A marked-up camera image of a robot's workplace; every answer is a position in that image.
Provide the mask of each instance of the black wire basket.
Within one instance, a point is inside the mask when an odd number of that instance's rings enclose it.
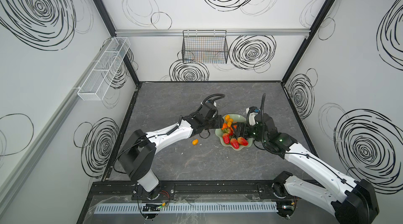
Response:
[[[184,30],[182,43],[183,63],[226,64],[229,50],[226,30]]]

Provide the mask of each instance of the gray marble surface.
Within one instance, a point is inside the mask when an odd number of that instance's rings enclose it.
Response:
[[[288,133],[308,148],[280,83],[143,83],[120,147],[135,130],[155,131],[172,125],[180,115],[195,111],[206,96],[215,93],[226,95],[216,101],[220,115],[243,116],[246,108],[259,107],[266,93],[264,111],[272,116],[278,131]],[[270,180],[289,171],[301,179],[311,179],[294,164],[253,145],[240,151],[224,147],[214,130],[210,132],[207,139],[196,135],[158,152],[152,164],[156,176],[160,180]],[[194,139],[199,139],[199,144],[193,146]],[[118,161],[115,167],[122,171]],[[112,171],[109,180],[129,178]]]

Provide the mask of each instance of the black frame edge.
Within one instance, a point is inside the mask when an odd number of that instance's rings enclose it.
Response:
[[[116,28],[113,25],[112,19],[110,18],[108,11],[106,10],[105,5],[103,4],[103,1],[102,0],[92,0],[92,1],[94,2],[95,7],[99,12],[99,15],[101,15],[103,23],[105,24],[106,29],[108,30],[110,36],[116,37]],[[123,62],[126,65],[127,70],[130,73],[130,76],[133,79],[134,83],[136,84],[136,86],[139,86],[140,84],[139,78],[137,77],[130,60],[127,57],[124,57]]]
[[[274,82],[274,83],[281,83],[281,81],[143,81],[143,82],[151,82],[151,83],[256,83],[256,82]]]
[[[300,129],[301,129],[301,131],[302,131],[302,134],[303,134],[304,137],[305,137],[305,140],[306,140],[306,142],[307,142],[307,144],[308,144],[308,147],[309,147],[311,153],[314,154],[315,156],[319,157],[319,156],[318,156],[318,153],[317,153],[316,150],[315,150],[314,144],[312,143],[311,138],[309,137],[308,132],[307,132],[307,130],[305,129],[305,126],[304,126],[304,124],[302,123],[302,120],[301,120],[300,116],[298,115],[297,109],[295,108],[293,101],[290,99],[290,96],[289,96],[289,94],[288,94],[288,91],[286,90],[286,88],[285,88],[285,86],[284,86],[283,83],[281,84],[281,86],[282,86],[282,88],[283,88],[283,90],[284,90],[285,96],[287,97],[288,103],[290,104],[291,109],[292,109],[293,112],[294,112],[294,116],[295,116],[295,118],[297,119],[298,125],[300,126]]]
[[[90,196],[88,193],[87,199],[85,200],[83,208],[81,209],[80,216],[78,217],[77,224],[82,224],[84,222],[89,206],[91,205],[92,198],[93,196]]]
[[[115,26],[113,25],[113,22],[112,22],[111,18],[109,17],[108,11],[106,10],[106,7],[103,4],[103,1],[102,0],[93,0],[93,2],[95,4],[96,8],[98,9],[99,15],[101,15],[103,23],[105,23],[105,26],[108,29],[110,36],[116,36]]]
[[[301,57],[304,55],[306,49],[308,48],[309,44],[313,40],[314,36],[316,35],[316,32],[318,31],[320,25],[322,24],[323,20],[325,19],[327,13],[329,12],[329,10],[332,7],[334,2],[335,2],[335,0],[326,0],[325,3],[323,4],[322,8],[319,11],[319,14],[316,16],[316,19],[311,26],[311,32],[310,32],[308,38],[302,42],[293,61],[291,62],[290,66],[288,67],[287,71],[285,72],[282,83],[285,84],[288,81],[288,79],[290,78],[295,67],[298,65],[298,62],[300,61]]]
[[[141,89],[141,86],[142,86],[142,83],[140,82],[140,84],[138,85],[138,89],[136,91],[134,91],[134,93],[133,93],[130,104],[126,111],[126,115],[124,116],[122,126],[120,127],[118,137],[115,141],[115,145],[113,146],[112,153],[109,156],[108,164],[106,165],[105,172],[103,173],[102,181],[108,180],[109,176],[113,170],[113,164],[114,164],[116,157],[118,156],[119,148],[123,141],[124,134],[126,133],[128,122],[130,121],[131,114],[133,113],[134,105],[136,104],[137,97],[138,97],[139,91]]]

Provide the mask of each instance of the black metal rail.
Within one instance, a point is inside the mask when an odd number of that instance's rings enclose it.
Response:
[[[317,30],[319,29],[320,25],[322,24],[323,20],[325,19],[327,13],[329,12],[329,10],[332,7],[334,2],[335,2],[335,0],[326,0],[325,3],[323,4],[322,8],[319,11],[319,14],[316,16],[316,19],[311,26],[311,32],[309,34],[309,37],[302,42],[293,61],[291,62],[290,66],[288,67],[287,71],[285,72],[282,83],[285,84],[287,82],[287,80],[290,78],[295,67],[298,65],[298,62],[300,61],[301,57],[304,55],[305,50],[308,48],[312,39],[316,35]]]

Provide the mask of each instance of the wire basket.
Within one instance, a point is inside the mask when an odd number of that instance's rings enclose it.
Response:
[[[226,30],[184,30],[182,43],[183,63],[226,64],[229,50]]]
[[[130,42],[127,37],[115,37],[77,92],[84,101],[101,101],[126,55]]]

